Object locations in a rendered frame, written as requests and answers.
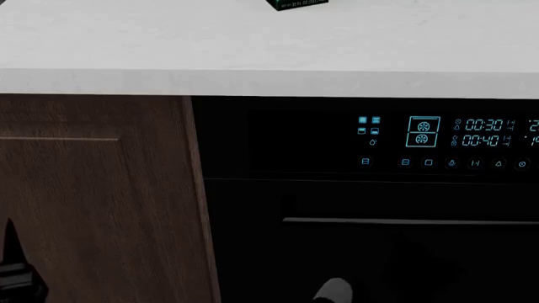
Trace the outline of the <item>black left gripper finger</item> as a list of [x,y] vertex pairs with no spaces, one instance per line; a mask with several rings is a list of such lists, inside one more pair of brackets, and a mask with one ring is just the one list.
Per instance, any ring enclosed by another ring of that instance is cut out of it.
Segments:
[[3,239],[3,254],[1,264],[17,264],[27,263],[24,250],[21,246],[18,233],[11,219],[7,220],[4,239]]

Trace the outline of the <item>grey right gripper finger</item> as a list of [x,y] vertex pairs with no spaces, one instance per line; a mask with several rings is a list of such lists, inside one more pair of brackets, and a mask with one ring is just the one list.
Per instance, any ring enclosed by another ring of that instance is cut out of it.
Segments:
[[312,303],[352,303],[353,290],[349,282],[331,278],[325,282],[312,298]]

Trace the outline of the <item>brown wooden cabinet door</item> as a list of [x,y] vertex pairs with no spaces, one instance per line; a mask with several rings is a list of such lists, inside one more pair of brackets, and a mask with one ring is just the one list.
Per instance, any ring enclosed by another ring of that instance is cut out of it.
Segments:
[[0,94],[8,219],[45,303],[221,303],[188,97]]

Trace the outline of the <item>black dishwasher control panel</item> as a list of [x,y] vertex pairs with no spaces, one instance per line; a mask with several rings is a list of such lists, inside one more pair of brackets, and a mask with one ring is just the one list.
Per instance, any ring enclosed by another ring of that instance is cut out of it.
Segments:
[[539,183],[539,102],[192,100],[207,178]]

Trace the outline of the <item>dark green printed box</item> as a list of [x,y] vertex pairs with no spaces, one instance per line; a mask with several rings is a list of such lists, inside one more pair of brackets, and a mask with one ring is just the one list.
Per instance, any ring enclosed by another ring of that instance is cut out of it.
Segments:
[[329,0],[265,0],[277,12],[329,3]]

